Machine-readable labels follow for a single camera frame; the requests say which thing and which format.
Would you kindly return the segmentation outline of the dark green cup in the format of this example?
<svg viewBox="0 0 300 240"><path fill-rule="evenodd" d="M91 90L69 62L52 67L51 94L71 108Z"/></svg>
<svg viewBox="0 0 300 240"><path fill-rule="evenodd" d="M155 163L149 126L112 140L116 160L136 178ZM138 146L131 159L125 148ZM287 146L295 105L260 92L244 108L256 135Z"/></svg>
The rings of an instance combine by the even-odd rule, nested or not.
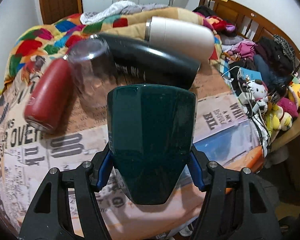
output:
<svg viewBox="0 0 300 240"><path fill-rule="evenodd" d="M193 142L196 95L162 85L129 85L108 93L108 137L114 166L137 205L165 204Z"/></svg>

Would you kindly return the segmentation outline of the yellow plush toy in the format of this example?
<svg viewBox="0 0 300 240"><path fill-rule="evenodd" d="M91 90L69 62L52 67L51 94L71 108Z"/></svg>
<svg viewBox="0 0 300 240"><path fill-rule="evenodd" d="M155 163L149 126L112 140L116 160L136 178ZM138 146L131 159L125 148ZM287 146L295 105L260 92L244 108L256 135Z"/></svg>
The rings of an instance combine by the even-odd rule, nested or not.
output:
<svg viewBox="0 0 300 240"><path fill-rule="evenodd" d="M300 111L300 83L291 83L288 86L288 98Z"/></svg>

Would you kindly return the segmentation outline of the grey white crumpled sheet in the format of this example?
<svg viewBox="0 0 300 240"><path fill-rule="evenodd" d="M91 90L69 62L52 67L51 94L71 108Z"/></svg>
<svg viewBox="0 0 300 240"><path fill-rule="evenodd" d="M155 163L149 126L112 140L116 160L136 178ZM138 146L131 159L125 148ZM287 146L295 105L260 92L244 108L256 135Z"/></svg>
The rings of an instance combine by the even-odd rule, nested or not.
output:
<svg viewBox="0 0 300 240"><path fill-rule="evenodd" d="M80 16L80 22L83 25L90 25L101 22L102 20L115 15L131 15L143 11L150 11L154 9L164 9L168 7L165 4L151 3L151 4L136 4L128 0L122 0L113 3L110 7L102 12L84 12Z"/></svg>

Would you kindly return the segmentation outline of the clear plastic cup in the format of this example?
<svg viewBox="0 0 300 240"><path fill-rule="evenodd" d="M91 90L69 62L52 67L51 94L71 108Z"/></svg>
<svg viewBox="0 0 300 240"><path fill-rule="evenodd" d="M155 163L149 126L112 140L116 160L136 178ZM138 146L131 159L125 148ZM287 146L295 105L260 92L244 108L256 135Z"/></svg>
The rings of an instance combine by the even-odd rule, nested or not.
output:
<svg viewBox="0 0 300 240"><path fill-rule="evenodd" d="M68 50L66 60L81 103L91 108L106 106L119 76L107 42L102 38L80 40Z"/></svg>

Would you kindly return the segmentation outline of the newspaper print tablecloth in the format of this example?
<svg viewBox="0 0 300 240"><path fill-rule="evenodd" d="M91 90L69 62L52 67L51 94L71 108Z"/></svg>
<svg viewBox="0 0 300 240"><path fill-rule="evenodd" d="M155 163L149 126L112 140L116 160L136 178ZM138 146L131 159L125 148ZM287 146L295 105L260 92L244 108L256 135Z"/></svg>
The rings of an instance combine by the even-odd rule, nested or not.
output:
<svg viewBox="0 0 300 240"><path fill-rule="evenodd" d="M76 97L55 134L43 134L26 123L24 108L42 74L39 70L26 79L18 73L0 96L0 221L13 235L18 235L50 168L76 168L103 150L108 141L106 109L84 110ZM263 150L255 125L244 116L219 72L203 64L191 90L198 96L195 147L227 168L259 170ZM193 221L204 194L184 171L166 204L137 206L112 173L96 198L113 239L146 239L173 235Z"/></svg>

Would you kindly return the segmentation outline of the wooden bed headboard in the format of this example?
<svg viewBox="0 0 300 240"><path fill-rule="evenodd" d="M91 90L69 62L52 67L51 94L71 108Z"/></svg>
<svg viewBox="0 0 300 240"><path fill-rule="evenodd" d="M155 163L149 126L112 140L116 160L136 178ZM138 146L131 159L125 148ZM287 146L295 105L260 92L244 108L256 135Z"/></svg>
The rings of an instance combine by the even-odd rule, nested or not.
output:
<svg viewBox="0 0 300 240"><path fill-rule="evenodd" d="M237 27L239 36L254 42L262 37L281 36L293 47L296 65L300 67L300 50L296 44L284 31L264 16L232 0L199 0L199 5L209 7L218 17L233 23Z"/></svg>

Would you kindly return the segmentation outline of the hello kitty plush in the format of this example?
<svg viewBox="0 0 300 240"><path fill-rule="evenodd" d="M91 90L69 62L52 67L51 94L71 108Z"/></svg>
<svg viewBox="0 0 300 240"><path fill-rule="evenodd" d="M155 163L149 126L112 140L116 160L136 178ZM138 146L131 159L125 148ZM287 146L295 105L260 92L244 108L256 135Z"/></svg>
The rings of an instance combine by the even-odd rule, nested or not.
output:
<svg viewBox="0 0 300 240"><path fill-rule="evenodd" d="M246 84L246 96L249 101L258 101L268 96L268 89L260 79L250 80Z"/></svg>

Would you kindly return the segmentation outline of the colourful patchwork quilt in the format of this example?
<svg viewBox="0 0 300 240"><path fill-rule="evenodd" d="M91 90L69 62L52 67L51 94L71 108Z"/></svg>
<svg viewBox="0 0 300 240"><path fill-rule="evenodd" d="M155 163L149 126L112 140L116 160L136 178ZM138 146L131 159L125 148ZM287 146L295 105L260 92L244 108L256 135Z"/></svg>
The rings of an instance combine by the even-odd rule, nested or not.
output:
<svg viewBox="0 0 300 240"><path fill-rule="evenodd" d="M99 32L123 35L140 40L144 39L146 21L153 16L182 20L198 25L212 21L198 12L183 8L166 7L128 15L113 15L98 23L82 24L81 14L67 16L53 24L34 26L25 31L10 51L5 68L4 87L8 87L19 71L29 81L34 68L24 66L35 56L60 57L77 41Z"/></svg>

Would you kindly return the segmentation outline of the black thermos bottle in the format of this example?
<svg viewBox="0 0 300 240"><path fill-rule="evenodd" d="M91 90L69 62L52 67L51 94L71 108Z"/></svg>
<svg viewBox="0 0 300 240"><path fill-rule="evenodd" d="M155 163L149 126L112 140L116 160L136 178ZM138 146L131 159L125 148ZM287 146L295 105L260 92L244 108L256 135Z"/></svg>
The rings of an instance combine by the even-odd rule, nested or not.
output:
<svg viewBox="0 0 300 240"><path fill-rule="evenodd" d="M100 33L90 38L105 41L117 69L145 83L189 90L201 66L197 59L130 37Z"/></svg>

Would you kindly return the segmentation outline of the black bag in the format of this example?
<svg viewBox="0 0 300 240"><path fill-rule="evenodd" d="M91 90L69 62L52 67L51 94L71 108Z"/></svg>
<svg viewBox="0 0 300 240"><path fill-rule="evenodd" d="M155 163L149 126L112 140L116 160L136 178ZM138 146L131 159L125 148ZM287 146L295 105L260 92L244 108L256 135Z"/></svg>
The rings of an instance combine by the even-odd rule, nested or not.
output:
<svg viewBox="0 0 300 240"><path fill-rule="evenodd" d="M205 5L200 5L193 12L203 15L204 17L216 16L216 13Z"/></svg>

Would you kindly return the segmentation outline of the red plush toy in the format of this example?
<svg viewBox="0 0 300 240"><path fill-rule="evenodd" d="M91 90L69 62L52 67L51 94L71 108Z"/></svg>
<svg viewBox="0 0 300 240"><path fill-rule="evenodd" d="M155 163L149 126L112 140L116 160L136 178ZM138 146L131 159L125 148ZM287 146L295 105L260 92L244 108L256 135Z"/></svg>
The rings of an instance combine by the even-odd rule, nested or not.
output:
<svg viewBox="0 0 300 240"><path fill-rule="evenodd" d="M213 29L218 33L224 31L226 33L232 34L236 32L236 26L234 24L226 20L223 20L218 16L208 16L206 20L212 25Z"/></svg>

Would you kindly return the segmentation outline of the red thermos bottle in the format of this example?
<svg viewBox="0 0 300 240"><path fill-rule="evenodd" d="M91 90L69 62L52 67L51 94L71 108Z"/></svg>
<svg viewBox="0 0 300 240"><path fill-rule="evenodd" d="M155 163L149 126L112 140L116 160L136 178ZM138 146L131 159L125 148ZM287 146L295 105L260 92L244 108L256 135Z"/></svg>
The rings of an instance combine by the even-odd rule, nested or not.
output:
<svg viewBox="0 0 300 240"><path fill-rule="evenodd" d="M25 106L25 121L42 132L53 133L73 90L68 61L64 58L52 60Z"/></svg>

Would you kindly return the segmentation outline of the white thermos bottle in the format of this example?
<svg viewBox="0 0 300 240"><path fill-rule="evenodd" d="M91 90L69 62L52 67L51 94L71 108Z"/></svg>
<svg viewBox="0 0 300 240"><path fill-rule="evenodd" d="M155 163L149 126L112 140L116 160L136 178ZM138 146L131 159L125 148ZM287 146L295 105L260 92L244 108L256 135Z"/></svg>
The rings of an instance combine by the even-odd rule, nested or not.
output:
<svg viewBox="0 0 300 240"><path fill-rule="evenodd" d="M215 36L202 25L153 16L146 22L145 40L152 45L169 48L199 61L213 55Z"/></svg>

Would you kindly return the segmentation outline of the light blue booklet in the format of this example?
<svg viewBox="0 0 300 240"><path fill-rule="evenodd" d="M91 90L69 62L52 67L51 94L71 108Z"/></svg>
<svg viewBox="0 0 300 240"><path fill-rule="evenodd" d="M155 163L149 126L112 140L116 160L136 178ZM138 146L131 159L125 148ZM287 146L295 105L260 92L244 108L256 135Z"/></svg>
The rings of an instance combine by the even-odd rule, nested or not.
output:
<svg viewBox="0 0 300 240"><path fill-rule="evenodd" d="M251 81L251 80L262 80L261 73L255 70L249 70L246 68L240 68L239 69L239 76L244 80L244 81Z"/></svg>

